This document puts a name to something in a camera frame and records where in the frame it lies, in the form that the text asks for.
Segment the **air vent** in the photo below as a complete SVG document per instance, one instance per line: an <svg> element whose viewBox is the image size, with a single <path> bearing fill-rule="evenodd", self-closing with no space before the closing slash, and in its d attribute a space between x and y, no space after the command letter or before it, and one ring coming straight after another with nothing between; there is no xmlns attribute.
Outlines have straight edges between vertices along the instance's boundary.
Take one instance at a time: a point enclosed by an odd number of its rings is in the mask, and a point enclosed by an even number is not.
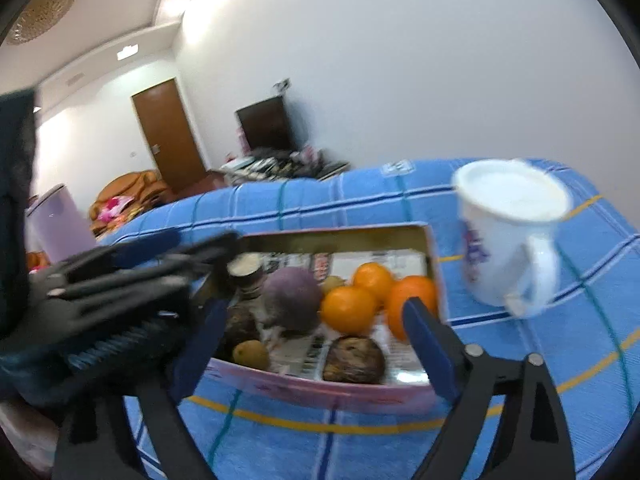
<svg viewBox="0 0 640 480"><path fill-rule="evenodd" d="M81 73L79 73L79 74L76 74L75 76L73 76L71 79L69 79L69 80L66 82L66 85L67 85L67 86L73 86L73 85L75 85L78 81L80 81L83 77L84 77L84 73L82 73L82 72L81 72Z"/></svg>

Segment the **orange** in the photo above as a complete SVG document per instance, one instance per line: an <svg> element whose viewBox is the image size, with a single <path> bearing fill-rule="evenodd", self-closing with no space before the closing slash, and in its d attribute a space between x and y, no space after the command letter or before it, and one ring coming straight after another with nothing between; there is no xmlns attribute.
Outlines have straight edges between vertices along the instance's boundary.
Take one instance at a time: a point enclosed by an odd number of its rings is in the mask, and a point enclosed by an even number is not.
<svg viewBox="0 0 640 480"><path fill-rule="evenodd" d="M382 306L396 280L385 266L371 262L359 266L351 281L353 286L366 288L376 297L378 306Z"/></svg>
<svg viewBox="0 0 640 480"><path fill-rule="evenodd" d="M328 326L346 335L366 335L371 331L378 305L363 288L339 286L322 300L320 317Z"/></svg>
<svg viewBox="0 0 640 480"><path fill-rule="evenodd" d="M386 298L385 319L391 333L400 341L406 341L402 307L409 298L419 298L431 314L438 316L438 293L433 280L424 276L407 276L399 280Z"/></svg>

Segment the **wooden door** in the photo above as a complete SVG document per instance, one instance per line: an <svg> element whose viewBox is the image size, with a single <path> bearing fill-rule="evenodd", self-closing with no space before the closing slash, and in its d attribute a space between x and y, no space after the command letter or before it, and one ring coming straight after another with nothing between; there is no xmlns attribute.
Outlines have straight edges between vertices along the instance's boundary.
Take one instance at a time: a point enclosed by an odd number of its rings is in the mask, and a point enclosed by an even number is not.
<svg viewBox="0 0 640 480"><path fill-rule="evenodd" d="M207 171L193 140L175 79L132 96L146 142L162 179L179 193Z"/></svg>

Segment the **ceiling light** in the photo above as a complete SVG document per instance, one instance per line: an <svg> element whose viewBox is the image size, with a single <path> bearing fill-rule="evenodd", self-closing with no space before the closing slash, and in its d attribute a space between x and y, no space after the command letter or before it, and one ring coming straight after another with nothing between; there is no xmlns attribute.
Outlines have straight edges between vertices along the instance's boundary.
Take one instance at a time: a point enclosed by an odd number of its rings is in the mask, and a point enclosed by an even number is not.
<svg viewBox="0 0 640 480"><path fill-rule="evenodd" d="M177 18L184 14L191 0L169 0L164 4L163 10L172 18Z"/></svg>
<svg viewBox="0 0 640 480"><path fill-rule="evenodd" d="M19 45L35 40L56 25L75 0L31 0L12 25L7 43Z"/></svg>
<svg viewBox="0 0 640 480"><path fill-rule="evenodd" d="M118 61L122 61L123 59L127 59L127 57L131 57L134 54L138 53L138 46L135 45L127 45L118 53Z"/></svg>

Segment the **brown round fruit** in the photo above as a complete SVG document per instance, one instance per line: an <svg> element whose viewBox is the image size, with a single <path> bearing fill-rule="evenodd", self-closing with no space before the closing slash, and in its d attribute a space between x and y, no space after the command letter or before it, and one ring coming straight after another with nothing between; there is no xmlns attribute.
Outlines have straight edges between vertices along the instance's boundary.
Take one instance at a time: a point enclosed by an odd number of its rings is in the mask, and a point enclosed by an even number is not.
<svg viewBox="0 0 640 480"><path fill-rule="evenodd" d="M331 344L322 378L339 383L380 384L385 370L385 355L373 339L345 336Z"/></svg>
<svg viewBox="0 0 640 480"><path fill-rule="evenodd" d="M268 370L271 366L269 352L260 341L255 339L240 343L234 348L234 362L255 370Z"/></svg>
<svg viewBox="0 0 640 480"><path fill-rule="evenodd" d="M226 311L225 333L214 357L232 361L234 348L251 339L260 339L254 314L245 304L230 306Z"/></svg>

